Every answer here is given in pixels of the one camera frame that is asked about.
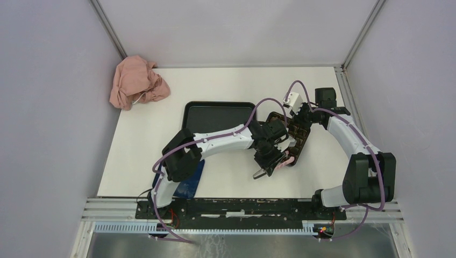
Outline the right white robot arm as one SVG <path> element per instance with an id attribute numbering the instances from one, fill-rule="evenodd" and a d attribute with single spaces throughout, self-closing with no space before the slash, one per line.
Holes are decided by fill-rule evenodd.
<path id="1" fill-rule="evenodd" d="M 325 219 L 333 207 L 348 209 L 363 206 L 381 211 L 392 200 L 395 187 L 396 158 L 379 150 L 361 133 L 349 110 L 337 106 L 333 88 L 315 90 L 316 107 L 303 103 L 298 119 L 304 125 L 322 125 L 338 141 L 349 162 L 341 185 L 320 189 L 310 205 L 311 214 Z"/>

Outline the blue tin lid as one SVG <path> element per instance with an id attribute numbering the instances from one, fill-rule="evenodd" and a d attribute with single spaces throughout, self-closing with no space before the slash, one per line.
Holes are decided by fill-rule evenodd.
<path id="1" fill-rule="evenodd" d="M 160 171 L 166 171 L 166 169 L 164 168 L 163 165 L 164 165 L 164 162 L 161 162 L 159 164 L 158 169 Z M 197 169 L 195 170 L 195 172 L 192 175 L 192 177 L 190 177 L 189 179 L 184 180 L 182 182 L 179 182 L 179 185 L 176 187 L 176 189 L 175 189 L 175 191 L 173 193 L 174 197 L 184 198 L 184 199 L 193 199 L 195 197 L 196 190 L 197 190 L 198 184 L 200 182 L 200 178 L 202 176 L 202 171 L 203 171 L 204 165 L 205 165 L 205 161 L 204 160 L 200 161 L 198 163 Z M 155 188 L 158 179 L 159 179 L 159 174 L 156 174 L 155 178 L 153 180 L 153 184 L 152 184 L 153 188 L 152 189 Z M 169 190 L 170 187 L 166 187 L 165 186 L 166 183 L 168 183 L 168 181 L 167 181 L 167 176 L 165 175 L 165 179 L 161 181 L 159 190 L 160 189 L 161 190 Z M 151 192 L 151 190 L 147 194 L 147 199 L 148 200 L 152 200 L 152 192 Z"/>

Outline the pink cat paw tongs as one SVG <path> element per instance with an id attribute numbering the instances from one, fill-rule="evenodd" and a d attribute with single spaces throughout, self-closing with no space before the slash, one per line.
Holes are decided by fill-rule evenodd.
<path id="1" fill-rule="evenodd" d="M 295 158 L 293 156 L 290 156 L 288 151 L 285 151 L 284 152 L 284 157 L 280 160 L 280 162 L 273 169 L 273 171 L 281 169 L 281 168 L 293 163 L 294 160 L 295 160 Z M 261 177 L 263 177 L 265 175 L 269 176 L 269 174 L 264 169 L 260 169 L 257 172 L 255 172 L 252 177 L 253 177 L 254 180 L 257 180 L 257 179 L 259 179 L 259 178 L 261 178 Z"/>

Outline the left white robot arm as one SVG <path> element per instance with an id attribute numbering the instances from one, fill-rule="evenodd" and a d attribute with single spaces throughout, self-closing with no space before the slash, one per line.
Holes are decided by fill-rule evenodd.
<path id="1" fill-rule="evenodd" d="M 174 192 L 180 182 L 187 180 L 197 170 L 200 161 L 220 153 L 254 149 L 254 160 L 260 170 L 254 179 L 271 176 L 274 170 L 293 162 L 288 152 L 296 140 L 280 120 L 259 123 L 249 120 L 228 130 L 212 133 L 193 133 L 185 128 L 162 150 L 162 157 L 153 165 L 158 181 L 152 190 L 149 213 L 156 219 L 169 212 Z"/>

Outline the black chocolate tray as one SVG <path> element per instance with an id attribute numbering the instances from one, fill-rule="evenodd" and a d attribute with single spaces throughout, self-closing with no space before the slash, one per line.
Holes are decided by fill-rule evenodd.
<path id="1" fill-rule="evenodd" d="M 193 133 L 227 130 L 246 123 L 254 107 L 251 102 L 191 101 L 185 105 L 181 128 Z"/>

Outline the blue chocolate box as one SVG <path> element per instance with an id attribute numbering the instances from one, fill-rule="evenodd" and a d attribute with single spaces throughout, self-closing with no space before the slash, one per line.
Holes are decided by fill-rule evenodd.
<path id="1" fill-rule="evenodd" d="M 290 156 L 293 156 L 295 158 L 293 163 L 287 165 L 287 167 L 292 167 L 296 164 L 304 148 L 304 145 L 310 134 L 310 129 L 300 127 L 293 118 L 287 118 L 287 121 L 288 135 L 296 140 L 296 145 L 294 147 L 289 147 L 286 149 L 289 152 Z"/>

